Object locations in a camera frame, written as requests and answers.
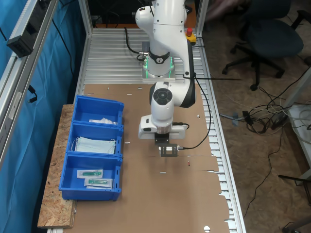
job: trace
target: surgical mask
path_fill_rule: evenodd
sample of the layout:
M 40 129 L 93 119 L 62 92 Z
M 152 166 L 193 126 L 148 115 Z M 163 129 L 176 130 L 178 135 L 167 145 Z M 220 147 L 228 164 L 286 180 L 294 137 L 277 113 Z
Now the surgical mask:
M 116 140 L 114 139 L 111 139 L 110 141 L 102 141 L 102 140 L 91 140 L 85 137 L 79 137 L 75 140 L 75 151 L 76 152 L 114 154 L 115 146 L 116 146 Z

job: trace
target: blue bin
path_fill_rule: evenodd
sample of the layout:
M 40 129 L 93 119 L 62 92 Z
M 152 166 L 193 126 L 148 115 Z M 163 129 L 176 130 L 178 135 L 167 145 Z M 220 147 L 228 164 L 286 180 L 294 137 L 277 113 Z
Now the blue bin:
M 85 97 L 85 96 L 76 96 L 72 121 L 81 123 L 81 122 L 89 122 L 89 120 L 91 119 L 101 120 L 102 118 L 106 118 L 113 122 L 117 122 L 118 124 L 115 126 L 123 127 L 122 125 L 123 109 L 124 103 L 118 101 Z
M 111 139 L 116 140 L 116 146 L 114 154 L 101 154 L 92 153 L 94 155 L 106 155 L 116 156 L 122 158 L 121 154 L 121 141 L 122 141 L 123 128 L 113 127 L 101 124 L 88 124 L 88 123 L 76 123 L 72 122 L 68 137 L 66 152 L 87 154 L 89 152 L 75 152 L 75 140 L 78 137 L 85 137 L 92 140 L 104 140 L 110 141 Z
M 120 193 L 122 159 L 112 156 L 66 153 L 59 190 L 66 200 L 117 200 Z M 77 170 L 103 169 L 103 178 L 113 179 L 112 189 L 87 189 Z

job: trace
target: chair base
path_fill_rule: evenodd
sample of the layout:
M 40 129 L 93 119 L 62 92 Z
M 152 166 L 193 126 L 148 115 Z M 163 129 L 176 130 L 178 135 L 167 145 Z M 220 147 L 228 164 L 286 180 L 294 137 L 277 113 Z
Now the chair base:
M 270 67 L 275 68 L 276 70 L 278 70 L 278 72 L 276 73 L 276 78 L 280 79 L 285 70 L 282 69 L 281 67 L 279 67 L 277 64 L 273 63 L 272 61 L 263 58 L 263 57 L 259 57 L 257 54 L 255 54 L 253 51 L 251 51 L 248 48 L 245 48 L 241 45 L 235 45 L 234 48 L 230 51 L 230 53 L 235 54 L 237 52 L 237 49 L 245 52 L 246 54 L 248 54 L 248 57 L 239 59 L 237 61 L 231 62 L 229 64 L 227 64 L 225 66 L 225 68 L 223 69 L 223 74 L 227 74 L 228 73 L 228 68 L 232 67 L 232 66 L 236 66 L 242 63 L 247 63 L 247 62 L 251 62 L 252 63 L 252 67 L 255 68 L 255 72 L 256 72 L 256 83 L 250 86 L 250 89 L 252 91 L 256 91 L 259 85 L 259 80 L 260 80 L 260 64 L 264 63 Z

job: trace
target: cardboard sheet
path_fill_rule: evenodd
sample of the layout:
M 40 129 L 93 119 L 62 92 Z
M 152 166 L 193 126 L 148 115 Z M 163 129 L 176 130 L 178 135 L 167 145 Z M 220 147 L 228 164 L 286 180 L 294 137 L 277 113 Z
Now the cardboard sheet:
M 166 172 L 164 159 L 125 158 L 119 199 L 78 201 L 74 226 L 64 233 L 205 233 L 205 226 L 211 233 L 229 233 L 218 176 L 205 171 L 205 162 L 216 157 L 193 156 L 190 166 L 185 156 L 169 158 Z
M 84 95 L 123 102 L 124 112 L 124 144 L 123 157 L 158 156 L 158 146 L 154 140 L 140 140 L 138 127 L 142 116 L 151 114 L 149 104 L 149 84 L 87 84 Z M 184 139 L 170 140 L 182 147 L 194 147 L 202 141 L 207 134 L 207 126 L 203 109 L 200 88 L 196 85 L 196 103 L 186 109 L 175 107 L 174 122 L 183 122 L 190 125 Z M 209 140 L 207 139 L 197 148 L 182 150 L 178 156 L 201 155 L 211 156 Z
M 86 85 L 84 94 L 125 104 L 121 195 L 117 201 L 78 201 L 75 223 L 64 233 L 228 233 L 228 204 L 220 196 L 217 158 L 206 139 L 177 158 L 161 158 L 153 140 L 139 140 L 142 116 L 150 114 L 150 85 Z M 174 122 L 190 124 L 180 146 L 197 145 L 207 127 L 199 88 L 189 109 L 175 108 Z

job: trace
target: chair wheel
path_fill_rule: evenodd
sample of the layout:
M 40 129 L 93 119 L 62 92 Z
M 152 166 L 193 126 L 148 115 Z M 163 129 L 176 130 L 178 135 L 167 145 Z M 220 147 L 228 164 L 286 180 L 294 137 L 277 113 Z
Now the chair wheel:
M 224 68 L 223 69 L 223 74 L 227 74 L 228 73 L 228 69 Z
M 278 79 L 282 78 L 283 74 L 284 74 L 284 71 L 279 71 L 278 73 L 276 73 L 276 78 Z
M 258 89 L 258 86 L 256 84 L 253 84 L 250 86 L 252 91 L 256 91 Z
M 232 53 L 232 54 L 236 54 L 236 52 L 237 52 L 236 48 L 233 48 L 232 50 L 230 50 L 230 53 Z

